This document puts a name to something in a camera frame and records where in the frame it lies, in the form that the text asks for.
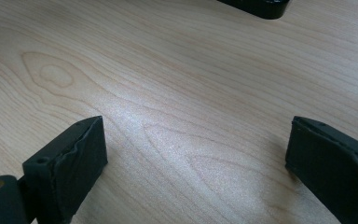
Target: black object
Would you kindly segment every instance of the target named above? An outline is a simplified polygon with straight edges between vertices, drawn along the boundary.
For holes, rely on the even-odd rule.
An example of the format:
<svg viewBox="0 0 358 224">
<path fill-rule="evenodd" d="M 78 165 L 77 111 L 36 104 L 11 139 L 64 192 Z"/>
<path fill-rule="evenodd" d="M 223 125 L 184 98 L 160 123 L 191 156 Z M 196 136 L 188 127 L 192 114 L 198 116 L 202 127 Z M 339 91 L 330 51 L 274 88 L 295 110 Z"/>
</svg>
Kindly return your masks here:
<svg viewBox="0 0 358 224">
<path fill-rule="evenodd" d="M 292 125 L 286 168 L 341 223 L 358 223 L 358 141 L 312 119 Z"/>
<path fill-rule="evenodd" d="M 266 20 L 279 19 L 290 0 L 218 0 Z"/>
<path fill-rule="evenodd" d="M 0 223 L 69 223 L 107 164 L 103 118 L 72 125 L 22 164 L 24 176 L 0 176 Z"/>
</svg>

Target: black plastic block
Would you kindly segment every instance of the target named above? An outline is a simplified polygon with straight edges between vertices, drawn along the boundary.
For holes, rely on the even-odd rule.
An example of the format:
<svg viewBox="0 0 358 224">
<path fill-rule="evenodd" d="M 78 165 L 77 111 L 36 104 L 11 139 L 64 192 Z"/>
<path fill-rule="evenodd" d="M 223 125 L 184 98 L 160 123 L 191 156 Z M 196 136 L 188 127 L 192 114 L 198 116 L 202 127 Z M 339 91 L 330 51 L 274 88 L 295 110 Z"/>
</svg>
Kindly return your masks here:
<svg viewBox="0 0 358 224">
<path fill-rule="evenodd" d="M 286 168 L 341 223 L 358 223 L 358 141 L 312 119 L 292 125 Z"/>
<path fill-rule="evenodd" d="M 290 0 L 218 0 L 266 20 L 279 19 Z"/>
<path fill-rule="evenodd" d="M 103 118 L 72 125 L 23 165 L 39 224 L 69 223 L 107 164 Z"/>
</svg>

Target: black rubber pad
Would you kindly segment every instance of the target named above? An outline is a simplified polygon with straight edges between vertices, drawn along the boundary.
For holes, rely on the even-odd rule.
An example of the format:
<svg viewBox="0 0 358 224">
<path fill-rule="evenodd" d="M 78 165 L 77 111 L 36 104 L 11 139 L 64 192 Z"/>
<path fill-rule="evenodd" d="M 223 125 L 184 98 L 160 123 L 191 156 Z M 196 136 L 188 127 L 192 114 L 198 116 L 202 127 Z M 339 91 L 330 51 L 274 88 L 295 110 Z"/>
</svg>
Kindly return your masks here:
<svg viewBox="0 0 358 224">
<path fill-rule="evenodd" d="M 341 223 L 358 223 L 358 141 L 312 119 L 292 125 L 286 168 Z"/>
</svg>

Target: wood grain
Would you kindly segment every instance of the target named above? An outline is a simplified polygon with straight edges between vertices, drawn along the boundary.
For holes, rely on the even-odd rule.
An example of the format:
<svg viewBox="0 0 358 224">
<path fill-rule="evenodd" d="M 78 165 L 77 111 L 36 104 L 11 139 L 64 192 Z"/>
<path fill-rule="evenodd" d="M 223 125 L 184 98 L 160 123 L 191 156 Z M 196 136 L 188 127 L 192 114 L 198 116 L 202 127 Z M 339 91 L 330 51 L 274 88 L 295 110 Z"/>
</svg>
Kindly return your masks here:
<svg viewBox="0 0 358 224">
<path fill-rule="evenodd" d="M 0 0 L 0 175 L 95 115 L 73 223 L 338 223 L 284 154 L 294 115 L 358 139 L 358 1 Z"/>
</svg>

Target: wooden table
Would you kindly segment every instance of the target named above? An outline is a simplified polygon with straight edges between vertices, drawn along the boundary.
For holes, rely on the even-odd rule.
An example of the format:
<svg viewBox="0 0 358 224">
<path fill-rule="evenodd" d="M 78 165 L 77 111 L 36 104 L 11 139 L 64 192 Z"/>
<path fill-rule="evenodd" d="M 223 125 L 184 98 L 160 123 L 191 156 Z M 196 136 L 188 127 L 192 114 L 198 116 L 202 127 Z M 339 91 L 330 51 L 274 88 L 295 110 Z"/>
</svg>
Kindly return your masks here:
<svg viewBox="0 0 358 224">
<path fill-rule="evenodd" d="M 0 0 L 0 175 L 96 115 L 73 223 L 337 223 L 284 156 L 294 115 L 358 139 L 358 1 Z"/>
</svg>

